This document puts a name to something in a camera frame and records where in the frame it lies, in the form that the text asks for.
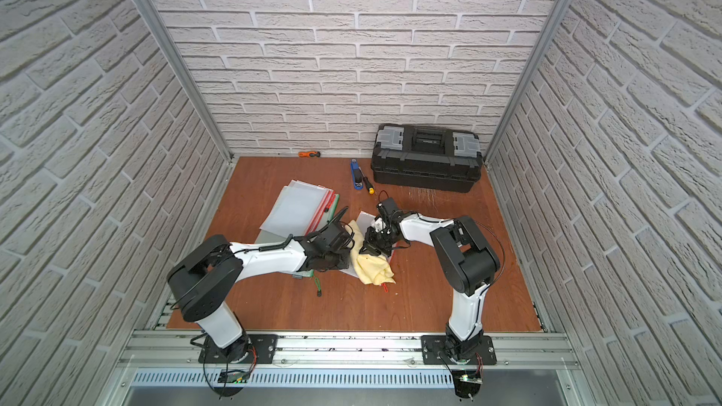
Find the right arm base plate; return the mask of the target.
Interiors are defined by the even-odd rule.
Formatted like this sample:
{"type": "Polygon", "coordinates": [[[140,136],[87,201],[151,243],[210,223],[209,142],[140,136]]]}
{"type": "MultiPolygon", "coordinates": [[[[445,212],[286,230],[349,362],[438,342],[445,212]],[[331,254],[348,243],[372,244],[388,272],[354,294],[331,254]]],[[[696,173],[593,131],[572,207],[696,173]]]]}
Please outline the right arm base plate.
{"type": "Polygon", "coordinates": [[[478,358],[485,367],[498,363],[492,338],[483,333],[464,341],[454,334],[424,335],[420,342],[425,365],[477,365],[478,358]]]}

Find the yellow wiping cloth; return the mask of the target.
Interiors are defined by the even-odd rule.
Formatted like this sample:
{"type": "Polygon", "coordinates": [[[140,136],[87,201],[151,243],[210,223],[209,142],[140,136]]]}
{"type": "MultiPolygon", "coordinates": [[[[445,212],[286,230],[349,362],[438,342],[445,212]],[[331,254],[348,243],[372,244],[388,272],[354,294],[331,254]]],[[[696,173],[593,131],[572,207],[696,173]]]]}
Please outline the yellow wiping cloth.
{"type": "Polygon", "coordinates": [[[353,246],[350,249],[350,261],[361,282],[365,285],[381,286],[382,284],[395,284],[394,273],[386,256],[374,256],[361,252],[365,240],[355,220],[352,220],[347,229],[353,231],[353,246]]]}

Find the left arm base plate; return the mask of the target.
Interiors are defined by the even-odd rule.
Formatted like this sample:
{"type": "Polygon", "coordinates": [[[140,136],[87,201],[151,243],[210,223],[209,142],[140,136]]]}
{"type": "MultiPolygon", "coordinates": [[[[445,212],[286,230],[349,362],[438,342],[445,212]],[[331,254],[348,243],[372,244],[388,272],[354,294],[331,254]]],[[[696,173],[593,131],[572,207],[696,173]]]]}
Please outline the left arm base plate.
{"type": "Polygon", "coordinates": [[[200,349],[200,364],[271,364],[279,339],[276,334],[243,334],[227,348],[221,349],[206,333],[202,336],[202,344],[199,343],[200,336],[191,339],[191,344],[200,349]]]}

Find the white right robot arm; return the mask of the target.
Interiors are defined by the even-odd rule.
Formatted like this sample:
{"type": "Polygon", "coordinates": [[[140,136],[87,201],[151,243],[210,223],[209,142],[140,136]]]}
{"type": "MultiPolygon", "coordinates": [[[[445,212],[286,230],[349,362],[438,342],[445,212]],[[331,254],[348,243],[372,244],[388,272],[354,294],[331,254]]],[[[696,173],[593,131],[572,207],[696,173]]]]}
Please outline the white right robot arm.
{"type": "Polygon", "coordinates": [[[502,268],[498,255],[468,216],[446,220],[421,214],[378,216],[365,229],[363,248],[374,256],[388,255],[398,242],[420,242],[436,251],[453,288],[446,355],[456,361],[472,358],[481,350],[486,293],[502,268]]]}

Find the red zip mesh document bag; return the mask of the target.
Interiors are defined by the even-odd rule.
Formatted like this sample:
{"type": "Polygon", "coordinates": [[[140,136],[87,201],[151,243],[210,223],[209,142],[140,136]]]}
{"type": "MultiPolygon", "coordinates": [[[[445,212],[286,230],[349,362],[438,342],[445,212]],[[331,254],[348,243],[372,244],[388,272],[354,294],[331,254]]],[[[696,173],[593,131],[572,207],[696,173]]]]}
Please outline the red zip mesh document bag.
{"type": "MultiPolygon", "coordinates": [[[[370,227],[372,225],[372,222],[374,221],[374,217],[371,214],[367,214],[366,212],[361,212],[357,216],[357,220],[355,220],[355,221],[357,222],[357,225],[359,226],[359,228],[361,230],[361,235],[363,237],[365,237],[366,230],[368,227],[370,227]]],[[[359,277],[357,276],[355,270],[353,269],[353,266],[351,265],[351,261],[350,261],[349,267],[347,269],[343,269],[341,271],[344,274],[347,274],[348,276],[353,276],[353,277],[357,278],[358,280],[360,280],[359,277]]],[[[382,284],[379,287],[383,288],[385,292],[388,292],[388,285],[389,284],[382,284]]]]}

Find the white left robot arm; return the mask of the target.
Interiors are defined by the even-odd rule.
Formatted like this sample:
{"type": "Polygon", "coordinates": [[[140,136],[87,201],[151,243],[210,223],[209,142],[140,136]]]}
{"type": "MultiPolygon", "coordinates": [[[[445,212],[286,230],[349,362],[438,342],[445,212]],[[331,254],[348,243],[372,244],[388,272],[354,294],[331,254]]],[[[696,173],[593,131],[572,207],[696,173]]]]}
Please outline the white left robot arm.
{"type": "Polygon", "coordinates": [[[263,274],[342,269],[352,245],[345,229],[290,235],[276,244],[239,244],[214,235],[170,270],[167,284],[182,318],[200,326],[226,353],[246,339],[246,330],[226,303],[236,283],[263,274]]]}

